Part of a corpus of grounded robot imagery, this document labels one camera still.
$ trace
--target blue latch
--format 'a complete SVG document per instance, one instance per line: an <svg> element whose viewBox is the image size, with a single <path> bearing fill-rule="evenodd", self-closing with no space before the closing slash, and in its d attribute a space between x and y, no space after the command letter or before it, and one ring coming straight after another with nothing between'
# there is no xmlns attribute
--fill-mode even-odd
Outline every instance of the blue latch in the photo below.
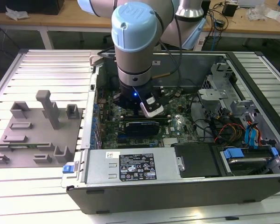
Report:
<svg viewBox="0 0 280 224"><path fill-rule="evenodd" d="M62 172L64 174L73 174L75 172L74 171L74 165L64 165L63 169L62 169Z"/></svg>
<svg viewBox="0 0 280 224"><path fill-rule="evenodd" d="M228 148L225 151L223 151L223 153L224 153L226 159L245 157L242 152L242 149L240 149L240 148Z"/></svg>

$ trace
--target black box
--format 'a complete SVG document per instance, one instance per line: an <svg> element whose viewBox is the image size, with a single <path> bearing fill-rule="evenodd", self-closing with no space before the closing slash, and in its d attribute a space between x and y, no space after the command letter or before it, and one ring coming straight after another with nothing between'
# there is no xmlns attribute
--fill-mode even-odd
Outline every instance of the black box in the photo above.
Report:
<svg viewBox="0 0 280 224"><path fill-rule="evenodd" d="M225 3L222 14L225 16L233 17L237 8L238 4Z"/></svg>
<svg viewBox="0 0 280 224"><path fill-rule="evenodd" d="M5 6L14 11L57 15L64 0L0 0L0 13L6 12Z"/></svg>

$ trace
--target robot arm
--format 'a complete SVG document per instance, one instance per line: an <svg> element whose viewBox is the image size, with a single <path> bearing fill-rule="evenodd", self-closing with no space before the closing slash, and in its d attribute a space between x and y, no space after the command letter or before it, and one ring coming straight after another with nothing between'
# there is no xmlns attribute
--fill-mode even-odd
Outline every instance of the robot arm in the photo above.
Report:
<svg viewBox="0 0 280 224"><path fill-rule="evenodd" d="M197 24L202 24L202 0L78 0L91 14L112 19L121 93L114 102L123 108L142 109L146 117L163 111L163 101L153 93L153 51L162 39L179 46L176 18L184 46L196 41Z"/></svg>

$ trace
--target blue plastic clip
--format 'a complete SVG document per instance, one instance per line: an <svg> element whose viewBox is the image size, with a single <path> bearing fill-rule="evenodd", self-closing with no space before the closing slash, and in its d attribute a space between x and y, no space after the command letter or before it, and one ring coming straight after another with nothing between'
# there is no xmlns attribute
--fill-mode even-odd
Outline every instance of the blue plastic clip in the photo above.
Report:
<svg viewBox="0 0 280 224"><path fill-rule="evenodd" d="M228 148L225 151L223 151L225 158L243 158L244 154L242 152L241 148Z"/></svg>
<svg viewBox="0 0 280 224"><path fill-rule="evenodd" d="M272 147L271 148L271 151L272 151L272 153L273 153L273 155L276 157L277 155L279 155L279 153L278 153L278 151L277 151L277 149L275 148L275 147Z"/></svg>

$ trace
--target label sticker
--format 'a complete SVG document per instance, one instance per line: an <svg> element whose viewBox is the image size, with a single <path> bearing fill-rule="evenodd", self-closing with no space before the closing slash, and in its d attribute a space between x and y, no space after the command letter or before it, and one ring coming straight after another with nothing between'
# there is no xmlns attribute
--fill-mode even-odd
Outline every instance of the label sticker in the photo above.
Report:
<svg viewBox="0 0 280 224"><path fill-rule="evenodd" d="M133 154L119 156L121 181L156 180L154 154Z"/></svg>
<svg viewBox="0 0 280 224"><path fill-rule="evenodd" d="M120 152L106 152L106 159L118 159Z"/></svg>
<svg viewBox="0 0 280 224"><path fill-rule="evenodd" d="M153 65L161 65L161 61L153 61Z"/></svg>

